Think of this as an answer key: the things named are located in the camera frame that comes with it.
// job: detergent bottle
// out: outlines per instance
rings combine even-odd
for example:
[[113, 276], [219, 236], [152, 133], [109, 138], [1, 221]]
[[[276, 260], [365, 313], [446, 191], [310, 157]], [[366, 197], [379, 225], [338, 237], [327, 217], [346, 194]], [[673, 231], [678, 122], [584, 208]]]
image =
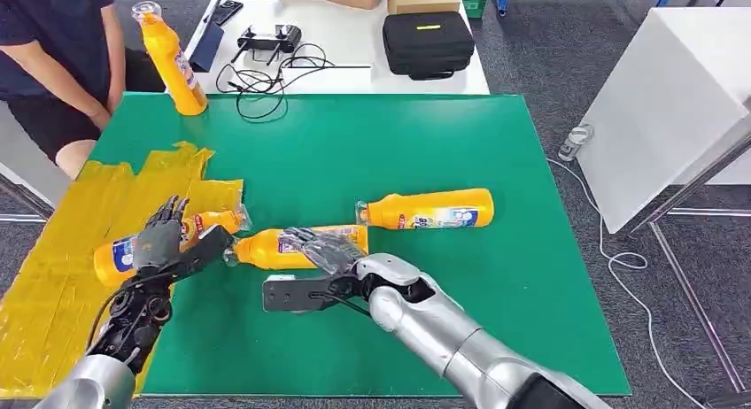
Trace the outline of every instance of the detergent bottle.
[[[180, 252], [198, 242], [201, 234], [213, 225], [222, 225], [230, 234], [252, 227], [244, 205], [234, 211], [201, 212], [182, 218]], [[133, 250], [138, 235], [131, 235], [112, 243], [106, 243], [94, 251], [94, 270], [104, 285], [115, 287], [135, 274]]]
[[133, 18], [141, 24], [143, 44], [159, 71], [175, 109], [182, 115], [199, 115], [208, 100], [180, 50], [177, 34], [162, 20], [162, 8], [155, 2], [133, 6]]
[[[368, 227], [362, 225], [311, 228], [319, 232], [347, 235], [363, 252], [368, 253]], [[249, 263], [264, 270], [315, 269], [305, 254], [292, 247], [282, 229], [267, 229], [248, 238], [238, 239], [224, 253], [228, 266]]]
[[387, 229], [481, 228], [493, 217], [488, 189], [464, 189], [431, 194], [390, 194], [377, 203], [362, 201], [355, 208], [358, 224]]

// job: black t-shirt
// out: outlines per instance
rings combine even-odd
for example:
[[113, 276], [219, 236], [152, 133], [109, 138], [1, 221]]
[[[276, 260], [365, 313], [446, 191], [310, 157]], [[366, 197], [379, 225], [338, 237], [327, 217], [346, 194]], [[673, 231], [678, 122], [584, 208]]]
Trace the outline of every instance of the black t-shirt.
[[[0, 0], [0, 45], [37, 40], [93, 96], [110, 81], [100, 9], [114, 0]], [[0, 52], [0, 99], [50, 96], [15, 61]]]

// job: black case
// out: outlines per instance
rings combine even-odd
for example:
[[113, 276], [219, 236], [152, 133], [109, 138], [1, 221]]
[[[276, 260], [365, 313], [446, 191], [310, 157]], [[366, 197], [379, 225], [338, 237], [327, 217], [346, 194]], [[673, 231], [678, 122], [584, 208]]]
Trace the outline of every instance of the black case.
[[475, 39], [458, 12], [389, 15], [383, 46], [391, 72], [413, 80], [451, 77], [475, 53]]

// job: person's hand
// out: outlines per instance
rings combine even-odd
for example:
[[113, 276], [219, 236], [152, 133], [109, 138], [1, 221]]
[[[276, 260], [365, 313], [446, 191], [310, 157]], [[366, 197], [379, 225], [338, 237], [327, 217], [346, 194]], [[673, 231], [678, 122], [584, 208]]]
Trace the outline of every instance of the person's hand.
[[125, 93], [125, 88], [123, 86], [114, 81], [110, 83], [110, 91], [107, 94], [107, 111], [110, 112], [110, 115], [113, 115], [115, 110], [117, 110], [118, 105], [120, 105], [123, 93]]
[[146, 221], [135, 239], [133, 267], [163, 267], [180, 257], [182, 215], [188, 201], [172, 196]]
[[91, 114], [86, 114], [95, 126], [99, 127], [99, 130], [104, 130], [107, 123], [110, 122], [112, 115], [102, 105], [99, 105], [96, 111]]
[[329, 274], [348, 272], [357, 260], [366, 256], [345, 235], [315, 232], [309, 228], [286, 228], [280, 239], [289, 242], [316, 267]]

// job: metal table leg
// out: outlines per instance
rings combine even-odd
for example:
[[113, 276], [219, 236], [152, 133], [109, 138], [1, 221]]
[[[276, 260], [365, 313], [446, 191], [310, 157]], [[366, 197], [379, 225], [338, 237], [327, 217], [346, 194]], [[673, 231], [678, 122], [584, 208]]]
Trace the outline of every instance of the metal table leg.
[[668, 212], [671, 216], [724, 216], [751, 217], [751, 210], [733, 210], [730, 208], [674, 208]]
[[[751, 107], [751, 99], [746, 101], [746, 106]], [[741, 121], [751, 121], [751, 115], [746, 116]], [[662, 205], [657, 207], [651, 214], [649, 214], [644, 220], [636, 225], [631, 230], [631, 232], [629, 232], [629, 235], [633, 234], [637, 229], [641, 228], [647, 223], [654, 223], [658, 221], [662, 216], [675, 209], [699, 187], [706, 184], [709, 179], [715, 177], [730, 163], [735, 161], [741, 155], [745, 154], [749, 149], [751, 149], [751, 133], [745, 135], [743, 139], [735, 143], [729, 150], [725, 151], [715, 161], [704, 167], [693, 179], [691, 179], [686, 185], [684, 185], [683, 188], [676, 192], [675, 195], [668, 198], [667, 201], [662, 203]]]
[[31, 193], [28, 189], [26, 189], [23, 186], [20, 186], [16, 183], [13, 183], [12, 181], [8, 180], [7, 177], [0, 174], [0, 191], [4, 191], [13, 199], [24, 205], [26, 208], [31, 210], [36, 214], [36, 217], [25, 217], [24, 215], [18, 215], [18, 214], [3, 214], [2, 218], [0, 218], [0, 221], [14, 221], [14, 222], [20, 222], [24, 219], [26, 221], [31, 221], [34, 223], [40, 222], [46, 222], [50, 217], [52, 217], [52, 213], [54, 210], [52, 207], [50, 207], [48, 204], [44, 203], [42, 200], [40, 200], [36, 195]]
[[751, 404], [751, 391], [741, 391], [740, 393], [726, 393], [707, 400], [707, 407], [711, 407], [713, 409], [739, 407], [749, 404]]
[[649, 223], [649, 227], [652, 229], [654, 236], [657, 238], [657, 242], [660, 243], [660, 247], [662, 247], [662, 252], [665, 253], [665, 257], [668, 258], [670, 267], [672, 267], [673, 269], [673, 274], [675, 274], [685, 297], [688, 299], [688, 303], [691, 305], [693, 313], [699, 319], [699, 323], [704, 329], [704, 333], [707, 335], [709, 343], [712, 344], [712, 348], [715, 350], [717, 358], [720, 360], [720, 364], [723, 366], [723, 370], [730, 379], [732, 387], [735, 389], [736, 393], [746, 391], [746, 386], [743, 384], [743, 380], [740, 379], [738, 371], [735, 369], [735, 366], [730, 360], [730, 356], [728, 356], [727, 351], [725, 351], [723, 342], [720, 340], [720, 337], [717, 335], [715, 328], [712, 326], [712, 321], [709, 320], [709, 316], [707, 316], [707, 313], [704, 311], [704, 307], [701, 306], [699, 299], [696, 297], [696, 293], [693, 292], [693, 287], [691, 286], [691, 283], [688, 281], [688, 278], [686, 278], [683, 269], [678, 263], [676, 255], [670, 248], [667, 238], [665, 238], [665, 235], [662, 233], [662, 230], [657, 225], [657, 223]]

